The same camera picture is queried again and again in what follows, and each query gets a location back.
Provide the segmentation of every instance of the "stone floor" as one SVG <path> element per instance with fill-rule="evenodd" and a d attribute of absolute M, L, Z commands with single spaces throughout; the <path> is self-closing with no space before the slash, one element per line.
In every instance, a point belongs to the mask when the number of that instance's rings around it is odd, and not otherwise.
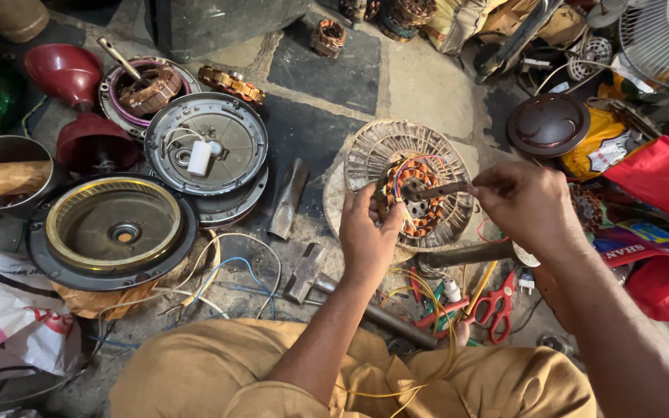
<path fill-rule="evenodd" d="M 318 19 L 320 15 L 342 19 L 339 13 L 328 7 L 329 5 L 312 5 L 310 16 L 306 19 L 311 21 Z M 96 43 L 99 36 L 107 36 L 127 57 L 161 55 L 154 48 L 144 28 L 143 2 L 124 0 L 114 10 L 110 10 L 110 13 L 113 12 L 114 14 L 107 17 L 104 14 L 74 16 L 52 12 L 48 28 L 33 42 L 39 45 L 56 42 L 58 39 L 57 42 L 83 45 L 102 58 L 106 67 L 111 66 L 111 61 Z M 306 19 L 296 24 L 306 24 Z M 271 164 L 284 167 L 287 159 L 290 159 L 290 151 L 286 152 L 286 149 L 292 146 L 303 149 L 301 156 L 304 159 L 318 163 L 311 164 L 312 176 L 296 217 L 291 242 L 271 244 L 282 260 L 283 282 L 290 276 L 293 266 L 309 242 L 319 242 L 331 248 L 326 272 L 336 278 L 341 274 L 342 253 L 335 234 L 330 231 L 323 216 L 322 191 L 337 162 L 342 159 L 346 136 L 355 133 L 365 123 L 376 118 L 404 118 L 440 131 L 455 142 L 473 176 L 496 161 L 518 158 L 512 154 L 507 143 L 504 126 L 509 112 L 527 96 L 511 82 L 499 86 L 478 86 L 472 80 L 471 68 L 461 70 L 455 58 L 436 52 L 429 41 L 416 39 L 411 43 L 396 43 L 385 38 L 371 24 L 364 24 L 362 33 L 352 33 L 348 41 L 352 43 L 346 45 L 338 62 L 330 62 L 309 52 L 307 48 L 297 48 L 300 45 L 291 39 L 300 34 L 296 32 L 298 30 L 299 28 L 292 26 L 284 31 L 267 33 L 213 53 L 200 62 L 185 65 L 192 73 L 196 73 L 202 64 L 238 71 L 245 75 L 247 81 L 266 91 L 268 102 L 265 106 L 270 108 L 271 113 L 270 119 L 266 121 L 270 133 Z M 7 48 L 12 48 L 14 52 L 19 48 L 20 56 L 26 51 L 22 46 L 11 45 Z M 309 71 L 316 65 L 321 67 L 320 71 Z M 332 70 L 327 65 L 339 66 Z M 362 86 L 358 85 L 358 89 L 343 96 L 342 90 L 346 89 L 338 89 L 338 86 L 355 80 L 356 73 Z M 322 81 L 317 84 L 323 77 L 322 74 L 333 77 L 336 82 L 327 84 Z M 41 97 L 32 86 L 31 90 L 33 99 L 30 106 Z M 47 109 L 31 120 L 33 137 L 54 150 L 56 134 L 73 117 L 73 111 L 55 100 L 50 100 Z M 322 128 L 307 130 L 306 126 Z M 286 138 L 284 132 L 287 128 L 299 134 L 295 138 Z M 281 176 L 282 170 L 277 170 L 277 174 L 272 177 L 277 178 L 276 184 L 279 184 Z M 242 223 L 228 228 L 228 231 L 264 235 L 262 230 L 272 211 L 274 196 L 273 187 L 268 188 L 271 190 L 265 192 L 259 207 Z M 475 218 L 480 221 L 482 216 L 485 215 L 478 214 Z M 479 241 L 476 227 L 473 229 L 471 231 L 469 228 L 463 236 L 462 244 Z M 12 252 L 16 248 L 23 253 L 24 245 L 19 240 L 19 221 L 0 219 L 0 250 Z M 274 259 L 258 245 L 243 239 L 229 238 L 221 243 L 221 247 L 222 258 L 240 256 L 253 260 L 253 266 L 258 269 L 257 274 L 261 280 L 265 280 L 268 286 L 274 284 L 277 266 Z M 468 266 L 466 276 L 469 289 L 478 281 L 485 267 Z M 499 272 L 508 269 L 509 265 L 497 268 L 488 289 L 495 289 L 502 281 Z M 248 272 L 237 266 L 223 268 L 216 281 L 253 285 Z M 402 283 L 403 279 L 387 278 L 382 288 L 390 290 L 403 286 Z M 231 312 L 232 317 L 254 315 L 264 300 L 261 296 L 226 290 L 219 286 L 212 286 L 205 296 L 217 303 L 221 309 Z M 537 292 L 532 295 L 517 294 L 513 299 L 513 324 L 524 322 L 538 299 L 540 295 Z M 178 300 L 160 298 L 135 309 L 126 318 L 116 322 L 110 338 L 123 343 L 139 344 L 172 324 L 172 318 L 157 317 L 156 314 Z M 410 302 L 409 307 L 416 309 L 416 303 L 413 300 Z M 205 319 L 215 313 L 206 306 L 196 308 L 183 321 Z M 313 307 L 293 306 L 284 301 L 276 302 L 275 308 L 285 312 L 286 315 L 282 316 L 290 317 L 289 320 L 303 321 L 311 318 L 316 310 Z M 397 305 L 392 308 L 397 313 L 403 313 L 399 311 L 402 308 Z M 94 332 L 87 321 L 83 326 L 86 332 Z M 527 327 L 508 337 L 505 344 L 535 346 L 538 338 L 546 333 L 568 337 L 548 306 L 541 303 Z M 479 341 L 486 339 L 486 332 L 478 327 L 472 329 L 472 335 Z M 109 416 L 108 391 L 130 359 L 132 351 L 131 348 L 105 346 L 99 351 L 94 363 L 78 379 L 60 391 L 39 396 L 24 404 L 37 407 L 43 411 L 44 416 Z M 574 361 L 583 367 L 576 358 Z M 34 375 L 12 381 L 5 386 L 0 399 L 32 394 L 53 382 L 58 382 L 58 379 L 50 375 Z"/>

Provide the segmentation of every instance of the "hand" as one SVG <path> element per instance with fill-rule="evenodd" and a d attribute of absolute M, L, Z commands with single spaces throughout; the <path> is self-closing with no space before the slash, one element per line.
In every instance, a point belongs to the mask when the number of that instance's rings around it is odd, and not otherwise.
<path fill-rule="evenodd" d="M 399 202 L 391 207 L 383 226 L 376 228 L 373 221 L 377 213 L 370 208 L 375 190 L 375 183 L 371 183 L 360 189 L 357 195 L 345 196 L 339 226 L 339 241 L 345 254 L 345 274 L 340 283 L 366 284 L 373 291 L 394 258 L 396 239 L 404 222 L 401 212 L 404 203 Z"/>
<path fill-rule="evenodd" d="M 502 162 L 474 178 L 471 192 L 492 221 L 539 258 L 589 247 L 566 177 L 527 162 Z"/>

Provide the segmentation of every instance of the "person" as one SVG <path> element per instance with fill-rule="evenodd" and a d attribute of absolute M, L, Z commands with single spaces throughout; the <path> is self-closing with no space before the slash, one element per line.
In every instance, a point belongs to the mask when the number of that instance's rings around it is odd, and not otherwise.
<path fill-rule="evenodd" d="M 392 215 L 376 228 L 369 185 L 346 199 L 345 272 L 308 326 L 207 320 L 155 336 L 117 380 L 111 415 L 557 417 L 596 416 L 597 403 L 607 417 L 669 416 L 669 342 L 585 239 L 562 173 L 500 163 L 473 185 L 494 223 L 542 263 L 536 281 L 553 293 L 547 302 L 577 338 L 589 380 L 545 347 L 460 347 L 442 379 L 414 389 L 450 351 L 404 363 L 358 328 L 402 227 Z M 465 344 L 468 326 L 458 333 Z"/>

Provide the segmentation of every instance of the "hammer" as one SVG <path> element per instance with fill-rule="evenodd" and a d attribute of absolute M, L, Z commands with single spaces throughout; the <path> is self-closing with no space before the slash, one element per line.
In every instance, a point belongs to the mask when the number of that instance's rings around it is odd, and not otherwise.
<path fill-rule="evenodd" d="M 320 271 L 327 251 L 326 248 L 316 242 L 311 242 L 308 245 L 296 269 L 293 270 L 291 279 L 285 285 L 283 298 L 300 305 L 306 299 L 306 295 L 308 295 L 311 288 L 327 295 L 334 291 L 334 288 L 337 287 L 337 281 Z M 365 316 L 385 330 L 404 337 L 417 348 L 434 349 L 438 343 L 437 338 L 421 331 L 406 320 L 395 316 L 374 303 L 368 304 Z"/>

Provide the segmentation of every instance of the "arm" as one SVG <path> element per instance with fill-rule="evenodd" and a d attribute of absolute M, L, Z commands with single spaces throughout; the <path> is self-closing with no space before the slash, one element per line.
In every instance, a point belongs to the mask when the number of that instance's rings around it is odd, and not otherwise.
<path fill-rule="evenodd" d="M 605 415 L 669 416 L 669 344 L 585 239 L 563 174 L 504 163 L 474 185 L 493 222 L 556 281 L 551 308 L 566 311 Z"/>
<path fill-rule="evenodd" d="M 394 257 L 402 226 L 400 210 L 393 207 L 383 227 L 375 227 L 371 218 L 376 215 L 369 213 L 374 191 L 371 183 L 357 196 L 346 196 L 339 229 L 345 273 L 301 337 L 267 376 L 267 380 L 301 387 L 324 405 L 329 405 L 339 366 L 368 301 Z"/>

